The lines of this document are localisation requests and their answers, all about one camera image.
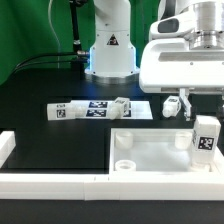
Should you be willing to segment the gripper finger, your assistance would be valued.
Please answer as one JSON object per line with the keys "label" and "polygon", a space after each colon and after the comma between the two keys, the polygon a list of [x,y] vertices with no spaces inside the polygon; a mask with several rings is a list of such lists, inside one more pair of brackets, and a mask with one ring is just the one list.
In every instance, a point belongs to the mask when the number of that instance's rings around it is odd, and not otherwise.
{"label": "gripper finger", "polygon": [[224,122],[224,104],[218,107],[217,118]]}
{"label": "gripper finger", "polygon": [[184,116],[187,121],[192,119],[192,105],[189,102],[189,90],[186,88],[179,89],[179,99],[182,107],[184,108]]}

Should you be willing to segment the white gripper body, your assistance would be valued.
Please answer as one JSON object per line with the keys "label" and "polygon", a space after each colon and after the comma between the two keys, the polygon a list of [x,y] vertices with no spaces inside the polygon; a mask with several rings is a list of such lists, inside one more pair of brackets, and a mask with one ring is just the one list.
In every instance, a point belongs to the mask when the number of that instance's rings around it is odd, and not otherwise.
{"label": "white gripper body", "polygon": [[224,50],[190,50],[183,38],[150,41],[144,48],[139,85],[145,93],[224,89]]}

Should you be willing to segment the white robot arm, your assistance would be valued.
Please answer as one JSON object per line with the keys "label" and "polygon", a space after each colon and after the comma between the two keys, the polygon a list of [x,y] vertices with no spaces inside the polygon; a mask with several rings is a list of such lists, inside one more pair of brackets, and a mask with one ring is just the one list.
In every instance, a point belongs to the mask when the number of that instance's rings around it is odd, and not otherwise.
{"label": "white robot arm", "polygon": [[85,77],[139,81],[145,93],[176,93],[191,118],[190,94],[224,97],[224,0],[160,0],[141,62],[130,41],[129,0],[93,0],[95,43]]}

